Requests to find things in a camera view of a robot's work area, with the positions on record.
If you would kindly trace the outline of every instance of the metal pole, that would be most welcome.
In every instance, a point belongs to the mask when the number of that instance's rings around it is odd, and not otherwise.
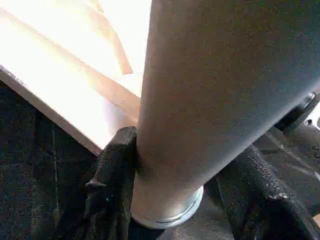
[[[131,207],[136,221],[161,229],[187,220],[203,184],[314,89],[320,76],[314,2],[152,2]]]

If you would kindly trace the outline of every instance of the gray metal tube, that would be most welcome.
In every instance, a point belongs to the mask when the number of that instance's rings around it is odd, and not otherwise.
[[[154,0],[131,207],[150,228],[188,219],[201,187],[315,88],[319,4]]]

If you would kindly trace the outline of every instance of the light wood surface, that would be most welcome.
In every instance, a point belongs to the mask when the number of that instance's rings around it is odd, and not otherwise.
[[[94,154],[137,123],[140,98],[125,80],[118,84],[3,8],[0,29],[0,66],[11,75],[2,72],[1,81]]]

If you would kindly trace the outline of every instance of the black textured material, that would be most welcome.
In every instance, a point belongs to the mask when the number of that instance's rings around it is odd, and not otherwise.
[[[217,176],[236,240],[318,240],[320,229],[253,145]]]
[[[68,194],[53,239],[126,240],[135,179],[136,128],[118,130]]]

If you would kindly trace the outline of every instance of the pole base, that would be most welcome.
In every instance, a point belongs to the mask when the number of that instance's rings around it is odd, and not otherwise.
[[[184,212],[176,216],[157,220],[145,218],[144,216],[141,216],[135,212],[131,212],[131,216],[137,223],[149,229],[167,229],[178,226],[190,219],[197,211],[204,194],[204,186],[201,186],[195,192],[195,194],[196,197],[194,198],[192,204]]]

